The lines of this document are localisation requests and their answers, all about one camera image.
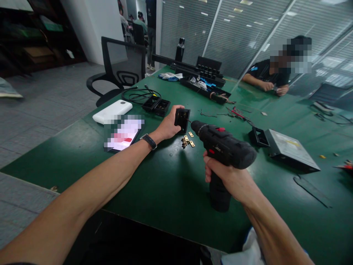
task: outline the black drill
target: black drill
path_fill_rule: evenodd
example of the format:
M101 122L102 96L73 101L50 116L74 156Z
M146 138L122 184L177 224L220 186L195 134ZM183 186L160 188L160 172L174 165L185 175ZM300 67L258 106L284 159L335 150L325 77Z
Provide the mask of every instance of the black drill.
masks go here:
M248 142L235 139L224 128L193 121L191 129L203 141L207 155L226 166L232 165L237 169L245 169L256 159L257 153ZM213 171L210 183L210 199L211 206L215 210L219 212L228 211L231 195L224 187L222 180Z

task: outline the watch strap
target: watch strap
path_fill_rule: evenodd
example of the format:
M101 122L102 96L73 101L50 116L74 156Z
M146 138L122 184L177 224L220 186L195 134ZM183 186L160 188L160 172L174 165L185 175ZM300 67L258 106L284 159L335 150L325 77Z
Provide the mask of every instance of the watch strap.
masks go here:
M146 142L149 143L149 145L152 147L152 150L155 150L157 148L157 145L156 143L153 141L153 139L148 135L148 134L145 134L143 135L140 140L143 139L145 140Z

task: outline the black t-shirt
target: black t-shirt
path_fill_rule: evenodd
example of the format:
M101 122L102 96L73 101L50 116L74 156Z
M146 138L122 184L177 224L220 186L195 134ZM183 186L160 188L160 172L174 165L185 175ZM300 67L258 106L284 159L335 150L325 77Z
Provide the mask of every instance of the black t-shirt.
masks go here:
M157 0L146 0L147 26L156 29L156 8Z
M253 77L261 81L271 82L277 87L281 87L289 83L290 74L278 73L270 75L270 59L255 63L246 73L251 74Z

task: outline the glass wall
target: glass wall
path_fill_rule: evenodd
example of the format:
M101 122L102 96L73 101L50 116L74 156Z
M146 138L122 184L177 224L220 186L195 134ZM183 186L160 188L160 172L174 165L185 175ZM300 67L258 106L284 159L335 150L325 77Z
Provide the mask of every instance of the glass wall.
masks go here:
M174 58L179 37L185 37L183 62L195 65L204 52L222 62L224 75L240 78L253 59L270 57L271 41L304 35L312 38L314 67L311 73L291 75L289 93L308 96L323 80L353 85L351 36L327 54L352 28L350 0L164 0L161 55Z
M163 0L161 55L175 58L185 38L183 62L196 65L202 55L219 0Z
M239 78L248 66L289 0L246 3L222 1L205 53L205 57L222 62L221 72L224 75L235 78Z

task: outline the green table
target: green table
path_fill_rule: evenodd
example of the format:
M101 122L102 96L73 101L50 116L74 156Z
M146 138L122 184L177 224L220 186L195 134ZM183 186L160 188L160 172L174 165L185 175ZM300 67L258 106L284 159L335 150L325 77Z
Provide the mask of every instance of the green table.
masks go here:
M166 67L160 72L169 71ZM247 133L251 127L248 123L228 116L201 116L199 112L202 109L204 113L226 113L226 106L231 105L217 104L178 82L148 77L138 86L142 88L144 84L160 92L171 105L183 104L191 109L190 120L217 124L236 138L249 140ZM293 180L296 172L273 161L263 148L249 168L255 182L316 264L350 263L353 256L353 180L332 166L352 158L353 126L318 120L308 108L307 100L291 95L278 98L247 84L234 89L235 84L227 81L224 90L233 90L231 100L237 101L237 107L253 111L244 113L257 127L272 128L297 138L304 145L322 170L307 175L306 179L329 198L333 208L326 208L298 186ZM45 188L58 186L58 191L63 192L112 155L103 151L103 127L93 121L92 115L120 98L117 96L107 102L2 168L1 172ZM134 105L129 114L145 115L146 125L140 135L153 131L162 120L143 111L140 105ZM183 150L181 138L177 135L166 140L149 154L105 209L216 249L241 250L251 226L241 204L232 200L227 213L211 208L208 184L204 181L203 144L194 137L196 147L189 145Z

